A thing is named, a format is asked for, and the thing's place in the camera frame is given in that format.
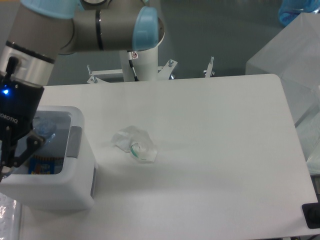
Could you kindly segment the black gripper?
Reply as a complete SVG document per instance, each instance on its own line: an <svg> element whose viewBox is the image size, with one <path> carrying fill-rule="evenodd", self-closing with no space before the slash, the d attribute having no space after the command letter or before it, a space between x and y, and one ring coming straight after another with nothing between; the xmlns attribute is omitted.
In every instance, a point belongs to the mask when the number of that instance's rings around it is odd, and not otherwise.
<svg viewBox="0 0 320 240"><path fill-rule="evenodd" d="M44 146L46 139L31 131L44 87L31 86L14 80L10 74L0 76L0 180L12 167L18 168ZM25 138L25 146L16 155L18 140Z"/></svg>

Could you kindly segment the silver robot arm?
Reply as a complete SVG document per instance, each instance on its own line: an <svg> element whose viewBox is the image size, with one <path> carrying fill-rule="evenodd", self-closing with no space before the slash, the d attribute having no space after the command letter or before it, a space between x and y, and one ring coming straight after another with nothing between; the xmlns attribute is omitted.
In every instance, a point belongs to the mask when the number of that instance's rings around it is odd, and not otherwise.
<svg viewBox="0 0 320 240"><path fill-rule="evenodd" d="M152 49L165 35L144 0L22 0L0 56L0 166L45 143L33 119L58 55Z"/></svg>

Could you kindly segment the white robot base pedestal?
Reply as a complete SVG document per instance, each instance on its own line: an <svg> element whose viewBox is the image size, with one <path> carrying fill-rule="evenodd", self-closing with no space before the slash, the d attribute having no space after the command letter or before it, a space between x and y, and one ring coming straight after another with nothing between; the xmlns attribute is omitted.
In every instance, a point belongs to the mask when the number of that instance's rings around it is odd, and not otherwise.
<svg viewBox="0 0 320 240"><path fill-rule="evenodd" d="M129 60L132 61L137 79L140 82L158 79L158 47L136 52L121 50L119 56L123 80L125 82L135 81L134 72L130 67Z"/></svg>

